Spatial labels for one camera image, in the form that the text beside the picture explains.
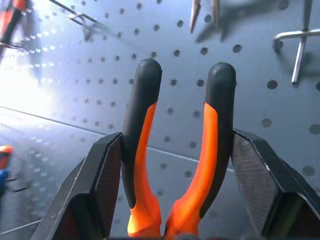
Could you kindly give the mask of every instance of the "black rubber grip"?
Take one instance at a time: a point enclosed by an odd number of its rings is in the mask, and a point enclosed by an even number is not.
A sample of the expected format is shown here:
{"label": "black rubber grip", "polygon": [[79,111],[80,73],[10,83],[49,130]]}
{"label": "black rubber grip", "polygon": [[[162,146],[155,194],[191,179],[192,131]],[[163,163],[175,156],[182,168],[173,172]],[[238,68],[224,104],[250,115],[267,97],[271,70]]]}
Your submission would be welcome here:
{"label": "black rubber grip", "polygon": [[218,146],[216,171],[208,197],[200,209],[203,218],[217,197],[225,178],[229,157],[233,147],[233,119],[236,90],[236,71],[225,62],[215,64],[209,71],[205,92],[205,102],[218,115]]}
{"label": "black rubber grip", "polygon": [[4,29],[3,33],[0,36],[0,43],[3,44],[10,44],[11,43],[11,37],[13,36],[13,33],[20,22],[20,19],[22,17],[22,12],[18,8],[13,9],[13,14],[11,21],[8,23],[6,28]]}
{"label": "black rubber grip", "polygon": [[138,143],[149,107],[158,101],[162,69],[152,58],[139,63],[122,131],[122,180],[129,207],[136,205],[134,167]]}

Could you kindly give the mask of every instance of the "orange tool handle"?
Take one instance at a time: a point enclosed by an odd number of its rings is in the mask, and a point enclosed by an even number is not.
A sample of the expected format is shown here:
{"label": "orange tool handle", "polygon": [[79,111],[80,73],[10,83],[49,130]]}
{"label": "orange tool handle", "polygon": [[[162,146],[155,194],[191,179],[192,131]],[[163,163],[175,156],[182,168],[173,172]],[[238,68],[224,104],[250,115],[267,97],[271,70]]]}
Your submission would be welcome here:
{"label": "orange tool handle", "polygon": [[232,151],[235,89],[236,71],[230,64],[220,62],[210,69],[200,159],[187,192],[169,214],[166,239],[198,235],[198,225],[220,190]]}
{"label": "orange tool handle", "polygon": [[162,70],[152,58],[137,67],[122,131],[122,180],[131,216],[130,237],[155,237],[160,234],[161,215],[147,175],[146,151],[156,111]]}
{"label": "orange tool handle", "polygon": [[20,22],[22,12],[27,7],[27,0],[13,0],[0,22],[0,43],[10,44],[11,37]]}
{"label": "orange tool handle", "polygon": [[11,146],[0,146],[0,170],[6,169],[8,167],[9,160],[13,151],[14,150]]}

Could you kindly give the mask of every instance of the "pegboard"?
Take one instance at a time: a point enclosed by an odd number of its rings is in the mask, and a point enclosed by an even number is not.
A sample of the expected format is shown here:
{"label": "pegboard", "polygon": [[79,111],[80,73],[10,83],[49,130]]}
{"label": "pegboard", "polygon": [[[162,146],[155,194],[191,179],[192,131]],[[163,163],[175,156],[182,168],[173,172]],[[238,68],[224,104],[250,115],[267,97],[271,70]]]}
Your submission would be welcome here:
{"label": "pegboard", "polygon": [[[18,114],[9,114],[15,111],[27,114],[30,122],[56,126],[51,132],[21,120],[14,127],[26,134],[16,141],[19,148],[32,143],[44,151],[41,154],[50,156],[51,163],[70,162],[54,183],[49,183],[49,177],[41,180],[36,191],[39,204],[47,200],[41,188],[54,195],[94,141],[121,131],[137,65],[149,57],[163,69],[149,151],[172,162],[197,161],[208,71],[223,61],[237,72],[234,127],[266,139],[320,192],[319,38],[307,40],[297,87],[291,85],[291,77],[299,40],[284,41],[281,54],[272,49],[276,34],[302,28],[303,2],[223,0],[221,29],[217,30],[210,1],[202,0],[194,33],[190,34],[191,1],[63,1],[105,25],[105,32],[85,41],[81,27],[66,11],[48,0],[30,1],[14,38],[23,39],[25,49],[7,49],[0,64],[0,88],[6,89],[1,91],[0,106],[7,113],[0,123],[10,126],[8,115]],[[320,27],[319,10],[320,0],[314,0],[310,29]],[[43,146],[46,141],[56,142],[70,155],[47,151],[48,146]],[[23,154],[37,159],[38,152],[30,155],[30,151]],[[151,157],[149,161],[157,162]],[[30,168],[35,179],[41,178],[38,166]],[[48,168],[55,178],[56,167]]]}

